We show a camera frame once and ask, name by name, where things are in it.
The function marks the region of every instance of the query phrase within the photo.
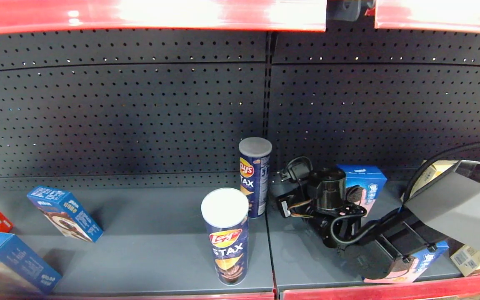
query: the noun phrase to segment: gray metal shelf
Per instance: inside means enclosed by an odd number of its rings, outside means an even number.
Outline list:
[[[54,295],[271,292],[264,218],[250,220],[246,278],[234,286],[217,278],[200,213],[213,189],[72,190],[105,230],[95,244],[63,237],[25,197],[28,190],[0,190],[0,210],[14,222],[13,233],[63,275]]]
[[[378,219],[398,207],[401,204],[398,195],[402,187],[402,182],[388,182],[368,219]],[[345,268],[345,260],[340,258],[337,251],[325,247],[301,219],[284,219],[276,207],[268,207],[268,227],[278,292],[286,289],[366,285],[357,273]],[[418,280],[460,276],[459,270],[444,255]]]

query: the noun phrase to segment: gray metal plate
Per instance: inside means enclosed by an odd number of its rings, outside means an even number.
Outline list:
[[[0,35],[0,70],[118,63],[265,61],[265,32],[68,30]]]
[[[280,32],[273,62],[480,65],[480,34],[374,29],[373,21],[329,21],[324,33]]]
[[[405,182],[388,182],[367,220],[377,220],[399,207]],[[276,207],[268,207],[268,227],[278,292],[286,289],[326,288],[365,285],[362,278],[346,267],[335,249],[299,218],[283,218]],[[444,255],[431,264],[417,281],[460,277],[461,273]]]
[[[72,192],[105,233],[96,243],[62,234],[25,197],[0,190],[0,210],[13,233],[62,279],[53,295],[196,295],[271,292],[265,218],[249,220],[249,266],[238,285],[214,269],[200,203],[212,187],[126,188]],[[0,293],[8,287],[0,284]]]
[[[268,138],[276,168],[299,155],[315,165],[415,168],[480,140],[480,67],[274,65]]]
[[[0,72],[0,177],[236,171],[264,63]]]

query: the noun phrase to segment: white plastic lid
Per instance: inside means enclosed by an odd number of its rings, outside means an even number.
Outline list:
[[[250,158],[262,158],[272,152],[272,143],[263,138],[246,138],[238,144],[240,153]]]
[[[201,202],[205,221],[216,228],[230,228],[248,214],[248,198],[235,188],[224,187],[210,192]]]

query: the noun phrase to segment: lay's stax chip can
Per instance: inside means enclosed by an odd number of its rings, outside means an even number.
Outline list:
[[[220,281],[236,285],[248,272],[248,199],[234,188],[210,192],[201,203]]]
[[[268,175],[272,143],[263,138],[246,138],[240,150],[240,190],[249,200],[250,218],[258,218],[266,209]]]

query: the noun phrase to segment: gray plastic lid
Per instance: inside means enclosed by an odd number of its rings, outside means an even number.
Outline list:
[[[240,153],[250,158],[262,158],[272,152],[272,143],[267,139],[252,137],[243,139],[238,145]]]

